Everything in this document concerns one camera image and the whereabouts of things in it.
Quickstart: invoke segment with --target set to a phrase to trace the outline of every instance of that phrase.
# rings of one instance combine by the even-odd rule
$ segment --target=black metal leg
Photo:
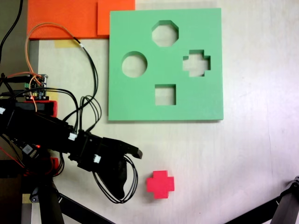
[[[52,186],[40,186],[38,200],[41,209],[42,224],[64,224],[57,191]]]
[[[61,201],[59,203],[62,213],[77,222],[81,224],[115,224],[67,196],[63,194],[60,194],[60,196]]]
[[[281,198],[271,224],[295,224],[298,212],[298,197],[290,192]]]
[[[226,224],[263,224],[271,220],[278,207],[279,197],[239,216]]]

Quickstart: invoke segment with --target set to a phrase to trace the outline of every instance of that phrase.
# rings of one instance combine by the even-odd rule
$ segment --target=cross-shaped hole
[[[205,76],[205,71],[211,70],[210,56],[205,56],[203,50],[190,50],[189,56],[183,57],[183,70],[189,71],[189,77]]]

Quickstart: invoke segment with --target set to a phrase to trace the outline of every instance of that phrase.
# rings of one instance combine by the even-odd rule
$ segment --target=circular hole
[[[122,72],[131,78],[142,76],[148,67],[148,62],[145,56],[138,52],[132,51],[124,56],[122,62]]]

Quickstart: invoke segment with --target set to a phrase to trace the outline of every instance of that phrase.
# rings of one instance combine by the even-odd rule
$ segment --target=red cross-shaped block
[[[153,178],[148,178],[147,192],[154,192],[154,199],[168,198],[168,192],[174,191],[174,178],[167,175],[167,170],[154,171]]]

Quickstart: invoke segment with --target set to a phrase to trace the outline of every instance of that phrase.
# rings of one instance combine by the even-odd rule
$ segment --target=wire bundle
[[[137,173],[137,170],[136,170],[136,167],[134,165],[134,163],[132,162],[132,160],[124,155],[124,160],[129,163],[133,169],[133,182],[132,182],[132,185],[131,185],[131,188],[129,190],[129,192],[127,193],[127,195],[123,198],[123,199],[118,199],[118,198],[115,198],[110,191],[107,191],[104,186],[100,183],[98,177],[100,178],[100,175],[98,173],[95,173],[93,172],[93,177],[97,183],[97,185],[99,186],[99,188],[101,189],[101,191],[104,193],[104,195],[111,201],[113,202],[114,204],[124,204],[126,203],[128,200],[130,200],[133,195],[135,194],[136,192],[136,189],[137,189],[137,185],[138,185],[138,173]]]

